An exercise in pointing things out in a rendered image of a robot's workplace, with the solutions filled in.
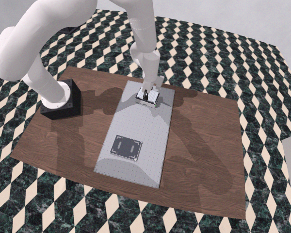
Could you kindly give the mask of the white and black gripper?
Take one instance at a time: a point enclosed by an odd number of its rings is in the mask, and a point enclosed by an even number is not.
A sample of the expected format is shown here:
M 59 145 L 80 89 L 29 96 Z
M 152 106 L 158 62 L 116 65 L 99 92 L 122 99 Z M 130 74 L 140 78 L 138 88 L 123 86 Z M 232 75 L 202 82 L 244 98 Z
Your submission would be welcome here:
M 152 82 L 147 82 L 147 81 L 144 80 L 144 82 L 143 82 L 143 88 L 142 88 L 142 92 L 144 93 L 143 94 L 143 99 L 144 100 L 148 100 L 148 94 L 153 89 L 152 86 L 153 86 L 153 83 Z

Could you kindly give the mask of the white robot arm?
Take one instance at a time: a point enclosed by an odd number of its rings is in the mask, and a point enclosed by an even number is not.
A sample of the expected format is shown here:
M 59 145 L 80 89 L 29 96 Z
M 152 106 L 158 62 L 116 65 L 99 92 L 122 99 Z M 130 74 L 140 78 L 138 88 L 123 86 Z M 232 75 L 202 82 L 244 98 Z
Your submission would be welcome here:
M 131 57 L 143 70 L 143 79 L 160 90 L 164 76 L 157 76 L 160 53 L 157 45 L 152 0 L 109 0 L 127 12 L 135 42 Z M 97 0 L 37 0 L 15 27 L 0 34 L 0 78 L 6 81 L 22 79 L 41 95 L 49 109 L 64 106 L 70 98 L 70 88 L 57 82 L 43 66 L 40 50 L 59 30 L 78 27 L 91 18 Z M 138 52 L 139 51 L 139 52 Z

